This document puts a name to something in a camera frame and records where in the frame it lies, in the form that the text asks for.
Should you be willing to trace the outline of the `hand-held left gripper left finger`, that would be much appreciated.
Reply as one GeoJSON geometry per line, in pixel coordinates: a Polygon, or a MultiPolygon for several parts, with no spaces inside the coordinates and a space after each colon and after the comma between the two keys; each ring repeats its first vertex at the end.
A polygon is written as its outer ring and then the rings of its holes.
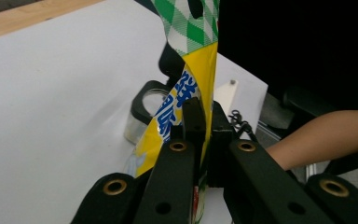
{"type": "Polygon", "coordinates": [[[192,224],[206,123],[196,97],[182,105],[183,121],[164,143],[133,224],[192,224]]]}

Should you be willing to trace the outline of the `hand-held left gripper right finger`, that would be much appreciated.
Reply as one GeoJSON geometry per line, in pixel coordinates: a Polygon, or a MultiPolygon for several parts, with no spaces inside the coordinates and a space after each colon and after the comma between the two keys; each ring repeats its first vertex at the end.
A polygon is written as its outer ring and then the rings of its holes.
{"type": "Polygon", "coordinates": [[[213,104],[208,184],[224,190],[235,224],[335,224],[259,143],[241,139],[213,104]]]}

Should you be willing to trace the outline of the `yellow green spout pouch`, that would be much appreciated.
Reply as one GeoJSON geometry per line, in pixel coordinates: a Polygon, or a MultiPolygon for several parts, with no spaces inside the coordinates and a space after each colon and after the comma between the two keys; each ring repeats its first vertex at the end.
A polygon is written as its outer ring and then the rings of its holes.
{"type": "MultiPolygon", "coordinates": [[[[129,157],[127,173],[135,177],[151,174],[162,145],[171,139],[173,128],[182,124],[182,105],[186,100],[198,98],[205,117],[200,166],[209,147],[213,119],[219,0],[196,0],[199,15],[192,13],[189,0],[150,2],[162,20],[168,44],[184,60],[185,66],[129,157]]],[[[193,222],[198,210],[198,189],[199,182],[194,196],[193,222]]]]}

